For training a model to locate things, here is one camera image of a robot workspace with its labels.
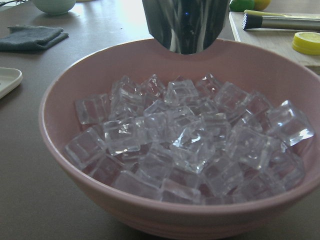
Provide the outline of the steel ice scoop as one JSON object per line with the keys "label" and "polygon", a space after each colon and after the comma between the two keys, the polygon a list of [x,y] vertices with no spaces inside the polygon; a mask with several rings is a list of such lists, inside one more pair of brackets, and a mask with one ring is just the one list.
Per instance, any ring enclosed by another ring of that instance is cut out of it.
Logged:
{"label": "steel ice scoop", "polygon": [[149,33],[169,51],[200,53],[222,32],[228,0],[143,0]]}

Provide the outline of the clear ice cubes pile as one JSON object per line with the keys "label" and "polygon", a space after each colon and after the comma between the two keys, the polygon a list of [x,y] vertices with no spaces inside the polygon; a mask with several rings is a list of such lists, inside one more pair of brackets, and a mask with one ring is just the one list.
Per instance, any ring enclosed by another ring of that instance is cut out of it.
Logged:
{"label": "clear ice cubes pile", "polygon": [[64,148],[80,171],[162,202],[224,205],[266,199],[305,177],[293,146],[315,131],[286,100],[273,106],[207,74],[198,81],[124,76],[110,93],[75,101],[83,131]]}

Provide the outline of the pink bowl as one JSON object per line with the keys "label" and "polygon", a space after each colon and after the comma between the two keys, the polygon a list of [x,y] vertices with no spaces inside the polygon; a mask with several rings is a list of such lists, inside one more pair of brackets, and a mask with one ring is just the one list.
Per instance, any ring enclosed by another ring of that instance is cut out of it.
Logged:
{"label": "pink bowl", "polygon": [[156,74],[198,80],[212,73],[246,91],[257,90],[274,105],[290,100],[314,130],[320,130],[320,77],[294,61],[253,45],[218,39],[205,51],[181,55],[155,39],[105,48],[69,66],[45,92],[39,109],[43,141],[61,168],[97,205],[122,223],[148,234],[178,240],[215,240],[239,235],[273,220],[320,184],[320,136],[295,145],[306,175],[296,188],[271,198],[228,205],[187,205],[128,194],[85,175],[64,155],[64,146],[81,131],[74,101],[106,92],[127,75],[136,82]]}

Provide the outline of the steel muddler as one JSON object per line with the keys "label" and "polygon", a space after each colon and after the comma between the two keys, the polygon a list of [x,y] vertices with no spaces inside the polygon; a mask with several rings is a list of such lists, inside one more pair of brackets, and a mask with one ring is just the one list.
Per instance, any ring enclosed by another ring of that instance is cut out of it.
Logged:
{"label": "steel muddler", "polygon": [[310,17],[269,16],[245,13],[242,19],[242,29],[319,31],[320,20],[318,18]]}

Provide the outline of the green lime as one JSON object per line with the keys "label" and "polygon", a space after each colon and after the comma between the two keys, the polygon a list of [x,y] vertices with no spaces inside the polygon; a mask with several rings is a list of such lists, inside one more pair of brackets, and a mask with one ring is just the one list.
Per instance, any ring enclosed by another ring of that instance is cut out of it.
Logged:
{"label": "green lime", "polygon": [[254,6],[254,0],[231,0],[229,10],[231,12],[244,12],[245,10],[253,10]]}

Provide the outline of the yellow plastic knife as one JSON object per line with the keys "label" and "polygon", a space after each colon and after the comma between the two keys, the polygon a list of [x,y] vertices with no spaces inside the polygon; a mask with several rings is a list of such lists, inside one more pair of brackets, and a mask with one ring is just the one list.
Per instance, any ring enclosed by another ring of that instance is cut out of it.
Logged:
{"label": "yellow plastic knife", "polygon": [[273,16],[273,17],[286,16],[285,14],[281,14],[281,13],[272,13],[272,12],[264,12],[264,11],[249,10],[249,9],[246,9],[244,13],[248,15],[254,15],[254,16]]}

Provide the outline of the wooden cutting board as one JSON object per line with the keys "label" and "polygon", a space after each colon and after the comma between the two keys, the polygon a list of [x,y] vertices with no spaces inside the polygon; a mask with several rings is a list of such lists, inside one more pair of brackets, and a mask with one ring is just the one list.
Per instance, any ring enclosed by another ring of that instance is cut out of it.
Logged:
{"label": "wooden cutting board", "polygon": [[309,68],[317,75],[320,74],[320,57],[318,55],[303,54],[292,48],[292,41],[295,35],[294,30],[267,28],[243,30],[243,16],[244,13],[242,12],[229,13],[232,33],[237,42],[254,45],[274,52]]}

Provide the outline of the yellow lemon near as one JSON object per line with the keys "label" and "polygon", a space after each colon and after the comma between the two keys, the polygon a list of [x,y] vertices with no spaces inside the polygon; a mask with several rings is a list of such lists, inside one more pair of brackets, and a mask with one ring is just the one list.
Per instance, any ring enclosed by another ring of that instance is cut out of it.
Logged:
{"label": "yellow lemon near", "polygon": [[270,3],[271,0],[254,0],[254,10],[263,11],[270,5]]}

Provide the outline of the green bowl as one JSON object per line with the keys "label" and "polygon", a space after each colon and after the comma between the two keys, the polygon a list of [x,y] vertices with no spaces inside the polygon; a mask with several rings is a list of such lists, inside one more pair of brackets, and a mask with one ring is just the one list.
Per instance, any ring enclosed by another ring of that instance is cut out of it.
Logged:
{"label": "green bowl", "polygon": [[40,11],[50,15],[62,15],[71,10],[76,0],[32,0]]}

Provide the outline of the cream rabbit tray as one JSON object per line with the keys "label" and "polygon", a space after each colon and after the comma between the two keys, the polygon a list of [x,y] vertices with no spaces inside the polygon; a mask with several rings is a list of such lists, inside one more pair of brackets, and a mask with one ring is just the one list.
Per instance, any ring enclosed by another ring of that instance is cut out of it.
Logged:
{"label": "cream rabbit tray", "polygon": [[0,68],[0,98],[10,93],[20,85],[23,79],[23,74],[16,68]]}

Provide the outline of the grey folded cloth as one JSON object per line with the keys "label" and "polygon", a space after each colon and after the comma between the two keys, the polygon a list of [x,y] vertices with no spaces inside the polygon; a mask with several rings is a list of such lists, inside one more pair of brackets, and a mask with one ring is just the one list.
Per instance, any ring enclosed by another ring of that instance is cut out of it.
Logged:
{"label": "grey folded cloth", "polygon": [[67,39],[69,34],[61,27],[15,25],[0,39],[2,52],[43,51]]}

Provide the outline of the half lemon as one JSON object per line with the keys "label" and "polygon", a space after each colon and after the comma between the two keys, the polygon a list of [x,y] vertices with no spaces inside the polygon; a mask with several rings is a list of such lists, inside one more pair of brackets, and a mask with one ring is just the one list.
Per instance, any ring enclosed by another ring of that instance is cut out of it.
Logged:
{"label": "half lemon", "polygon": [[318,32],[297,32],[293,36],[292,48],[305,55],[320,54],[320,34]]}

